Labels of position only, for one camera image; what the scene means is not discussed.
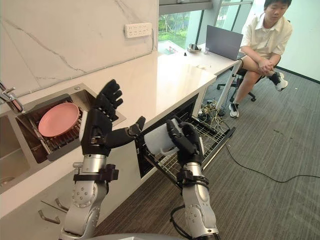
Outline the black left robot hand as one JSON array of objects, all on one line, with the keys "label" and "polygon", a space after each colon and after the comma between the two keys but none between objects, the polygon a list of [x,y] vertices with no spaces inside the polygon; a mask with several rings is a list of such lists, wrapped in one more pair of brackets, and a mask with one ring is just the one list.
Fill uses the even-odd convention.
[{"label": "black left robot hand", "polygon": [[121,96],[120,85],[115,79],[109,81],[97,95],[93,108],[87,113],[81,139],[84,155],[108,156],[111,149],[130,143],[142,132],[146,121],[143,116],[130,127],[112,130],[113,122],[119,118],[116,109],[123,103]]}]

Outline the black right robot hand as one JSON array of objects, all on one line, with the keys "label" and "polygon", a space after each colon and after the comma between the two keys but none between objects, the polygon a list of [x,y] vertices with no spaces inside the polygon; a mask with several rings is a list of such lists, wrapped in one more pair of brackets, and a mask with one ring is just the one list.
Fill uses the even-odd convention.
[{"label": "black right robot hand", "polygon": [[183,167],[187,163],[201,164],[204,160],[202,143],[196,128],[189,122],[176,117],[182,133],[174,125],[173,119],[166,121],[166,128],[171,141],[178,147],[178,162]]}]

